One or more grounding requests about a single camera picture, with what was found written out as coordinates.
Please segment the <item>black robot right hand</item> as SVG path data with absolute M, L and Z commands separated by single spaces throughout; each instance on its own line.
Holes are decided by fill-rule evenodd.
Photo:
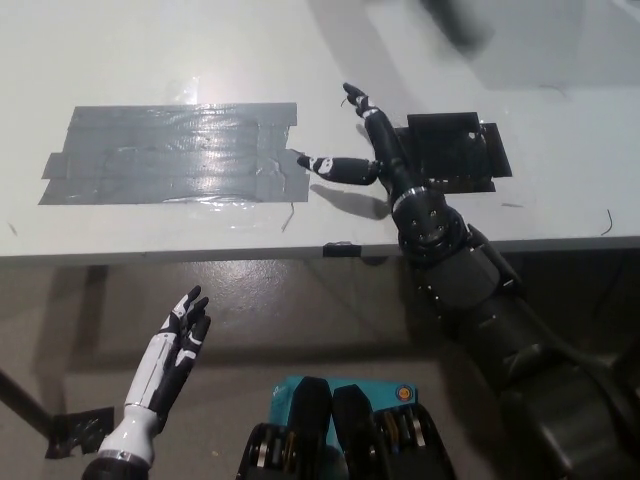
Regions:
M 423 196 L 427 188 L 410 170 L 407 154 L 386 113 L 358 87 L 344 83 L 346 100 L 364 121 L 374 159 L 312 157 L 299 153 L 297 164 L 320 178 L 340 184 L 368 186 L 380 181 L 393 205 L 406 198 Z

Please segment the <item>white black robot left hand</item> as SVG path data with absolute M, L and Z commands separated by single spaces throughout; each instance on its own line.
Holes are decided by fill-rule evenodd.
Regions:
M 169 312 L 152 336 L 124 401 L 123 419 L 102 442 L 98 455 L 145 468 L 154 462 L 153 442 L 186 383 L 207 336 L 209 298 L 195 286 Z

